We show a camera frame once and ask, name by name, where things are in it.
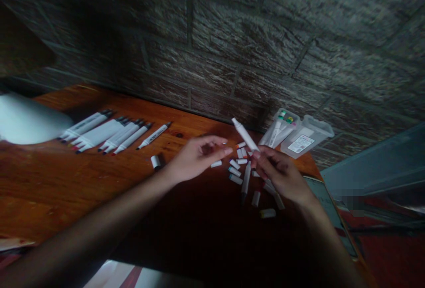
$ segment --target stone wall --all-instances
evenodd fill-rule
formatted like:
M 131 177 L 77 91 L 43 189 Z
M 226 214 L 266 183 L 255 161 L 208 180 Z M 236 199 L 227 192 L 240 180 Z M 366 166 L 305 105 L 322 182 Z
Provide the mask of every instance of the stone wall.
M 329 167 L 425 119 L 425 0 L 1 0 L 58 59 L 3 82 L 79 82 L 265 130 L 330 122 Z

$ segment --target plastic container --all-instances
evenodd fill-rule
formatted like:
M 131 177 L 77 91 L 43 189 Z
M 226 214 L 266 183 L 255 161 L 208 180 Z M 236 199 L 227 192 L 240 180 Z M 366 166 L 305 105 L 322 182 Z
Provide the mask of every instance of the plastic container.
M 286 112 L 283 120 L 279 120 L 278 117 L 281 112 Z M 276 123 L 280 121 L 279 133 L 276 134 L 276 137 L 272 143 L 272 136 L 274 134 L 274 129 L 276 127 Z M 266 145 L 271 148 L 277 147 L 289 134 L 291 134 L 294 130 L 296 130 L 301 125 L 301 120 L 298 115 L 292 113 L 291 111 L 280 108 L 273 117 L 273 123 L 265 133 L 265 135 L 261 138 L 258 145 Z
M 293 158 L 299 158 L 323 140 L 334 136 L 335 133 L 328 123 L 305 115 L 297 130 L 291 132 L 282 142 L 280 150 Z

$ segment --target wood grain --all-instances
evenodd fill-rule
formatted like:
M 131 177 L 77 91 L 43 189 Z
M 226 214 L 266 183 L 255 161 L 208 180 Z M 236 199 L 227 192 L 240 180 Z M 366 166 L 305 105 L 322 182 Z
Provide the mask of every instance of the wood grain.
M 153 174 L 151 156 L 162 154 L 167 163 L 192 137 L 217 134 L 229 139 L 231 147 L 241 142 L 232 125 L 91 85 L 75 85 L 36 100 L 76 119 L 110 108 L 116 116 L 154 122 L 150 132 L 169 121 L 173 123 L 149 146 L 135 150 L 142 137 L 115 157 L 102 156 L 95 148 L 76 155 L 58 141 L 29 146 L 1 142 L 3 236 L 45 241 Z M 256 142 L 261 138 L 258 133 L 250 134 Z M 278 218 L 261 220 L 259 210 L 250 205 L 261 183 L 253 177 L 246 204 L 241 207 L 240 186 L 228 179 L 229 158 L 224 165 L 175 187 L 129 234 L 113 257 L 202 280 L 264 280 L 267 274 L 274 281 L 282 269 L 294 278 L 302 278 L 309 249 L 303 241 L 305 227 L 297 211 L 284 200 L 288 209 L 279 212 Z M 294 162 L 303 174 L 321 179 L 309 153 Z M 262 194 L 259 208 L 270 207 L 275 208 L 274 200 Z M 367 273 L 362 259 L 358 264 Z M 253 265 L 256 271 L 247 271 Z

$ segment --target phone screen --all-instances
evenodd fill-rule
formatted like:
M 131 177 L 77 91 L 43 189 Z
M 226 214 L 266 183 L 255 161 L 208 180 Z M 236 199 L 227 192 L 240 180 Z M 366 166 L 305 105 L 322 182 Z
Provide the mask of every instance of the phone screen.
M 304 177 L 304 179 L 307 181 L 307 184 L 313 191 L 314 195 L 319 199 L 320 203 L 322 204 L 322 207 L 325 209 L 326 213 L 329 216 L 329 219 L 331 220 L 333 226 L 335 227 L 335 230 L 339 237 L 342 240 L 342 243 L 344 244 L 345 248 L 347 249 L 348 253 L 352 256 L 357 258 L 357 253 L 355 251 L 355 248 L 347 234 L 347 230 L 344 227 L 344 224 L 341 221 L 341 218 L 333 205 L 331 196 L 328 193 L 328 190 L 326 189 L 323 182 Z

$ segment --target label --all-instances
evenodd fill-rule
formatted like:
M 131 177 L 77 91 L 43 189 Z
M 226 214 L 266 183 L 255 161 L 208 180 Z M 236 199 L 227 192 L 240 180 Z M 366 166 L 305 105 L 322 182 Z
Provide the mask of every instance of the label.
M 309 138 L 306 135 L 300 135 L 300 137 L 296 139 L 295 142 L 288 147 L 288 149 L 294 151 L 295 153 L 300 153 L 312 143 L 314 143 L 312 138 Z

